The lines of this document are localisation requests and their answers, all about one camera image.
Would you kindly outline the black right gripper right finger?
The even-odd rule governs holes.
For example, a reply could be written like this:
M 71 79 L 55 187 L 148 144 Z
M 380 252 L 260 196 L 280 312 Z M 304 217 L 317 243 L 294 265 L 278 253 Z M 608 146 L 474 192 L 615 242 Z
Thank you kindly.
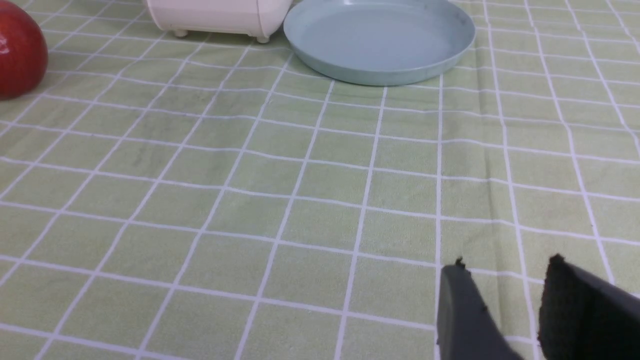
M 556 254 L 546 269 L 538 342 L 547 360 L 637 360 L 638 297 Z

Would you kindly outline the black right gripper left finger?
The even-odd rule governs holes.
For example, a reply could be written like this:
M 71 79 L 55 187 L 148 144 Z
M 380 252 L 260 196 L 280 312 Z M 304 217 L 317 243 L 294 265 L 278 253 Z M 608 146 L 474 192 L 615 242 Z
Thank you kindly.
M 439 276 L 436 343 L 441 360 L 521 360 L 496 326 L 462 258 Z

